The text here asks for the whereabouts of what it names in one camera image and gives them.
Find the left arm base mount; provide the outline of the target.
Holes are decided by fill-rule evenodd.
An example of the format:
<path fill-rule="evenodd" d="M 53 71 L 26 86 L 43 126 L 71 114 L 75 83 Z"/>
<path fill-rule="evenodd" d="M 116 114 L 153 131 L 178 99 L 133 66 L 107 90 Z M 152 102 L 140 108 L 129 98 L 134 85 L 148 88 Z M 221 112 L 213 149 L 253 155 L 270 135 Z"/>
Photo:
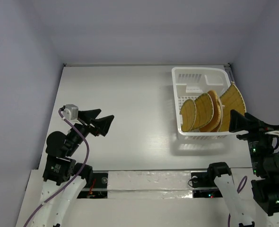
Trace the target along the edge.
<path fill-rule="evenodd" d="M 106 199 L 108 196 L 108 172 L 94 171 L 90 183 L 79 193 L 78 199 Z"/>

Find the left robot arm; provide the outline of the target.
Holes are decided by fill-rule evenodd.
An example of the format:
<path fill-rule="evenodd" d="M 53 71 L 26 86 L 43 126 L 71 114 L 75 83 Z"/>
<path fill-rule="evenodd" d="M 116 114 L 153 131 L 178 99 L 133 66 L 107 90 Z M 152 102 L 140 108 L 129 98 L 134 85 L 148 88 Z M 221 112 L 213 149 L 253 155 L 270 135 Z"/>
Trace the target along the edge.
<path fill-rule="evenodd" d="M 58 110 L 71 129 L 50 133 L 46 139 L 46 163 L 38 207 L 30 215 L 26 227 L 62 227 L 84 187 L 91 186 L 93 168 L 87 165 L 89 143 L 86 137 L 106 136 L 114 115 L 98 118 L 101 109 L 81 111 L 66 104 Z"/>

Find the square bamboo woven plate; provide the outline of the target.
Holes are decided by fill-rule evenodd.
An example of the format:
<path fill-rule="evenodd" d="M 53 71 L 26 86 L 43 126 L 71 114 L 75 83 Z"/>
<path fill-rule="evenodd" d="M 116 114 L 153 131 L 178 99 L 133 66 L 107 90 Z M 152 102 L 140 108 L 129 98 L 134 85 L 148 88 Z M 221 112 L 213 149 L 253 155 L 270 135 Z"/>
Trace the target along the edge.
<path fill-rule="evenodd" d="M 219 131 L 226 132 L 229 130 L 230 111 L 236 110 L 244 115 L 246 113 L 246 106 L 243 96 L 234 82 L 232 82 L 230 87 L 220 96 L 220 101 L 223 105 L 223 119 Z"/>

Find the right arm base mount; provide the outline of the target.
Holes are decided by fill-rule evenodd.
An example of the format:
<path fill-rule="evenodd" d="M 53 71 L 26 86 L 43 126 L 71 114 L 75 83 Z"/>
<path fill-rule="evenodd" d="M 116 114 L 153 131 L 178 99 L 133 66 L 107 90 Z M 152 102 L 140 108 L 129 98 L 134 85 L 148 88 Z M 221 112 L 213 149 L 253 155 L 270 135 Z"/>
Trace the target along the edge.
<path fill-rule="evenodd" d="M 193 198 L 222 198 L 219 188 L 212 182 L 207 172 L 191 172 L 188 185 L 192 189 Z"/>

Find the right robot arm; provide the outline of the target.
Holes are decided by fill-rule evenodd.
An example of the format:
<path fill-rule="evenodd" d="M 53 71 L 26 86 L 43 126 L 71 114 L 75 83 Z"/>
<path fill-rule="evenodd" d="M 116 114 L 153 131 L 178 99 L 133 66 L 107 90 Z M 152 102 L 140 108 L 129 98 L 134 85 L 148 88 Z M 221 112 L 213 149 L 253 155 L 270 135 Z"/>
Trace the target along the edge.
<path fill-rule="evenodd" d="M 247 141 L 253 174 L 259 178 L 251 181 L 254 201 L 268 216 L 279 213 L 279 125 L 270 125 L 249 113 L 231 110 L 228 129 L 235 133 L 247 132 L 236 137 Z M 242 204 L 227 163 L 210 164 L 206 180 L 217 186 L 224 198 L 229 210 L 228 226 L 255 226 L 255 221 Z"/>

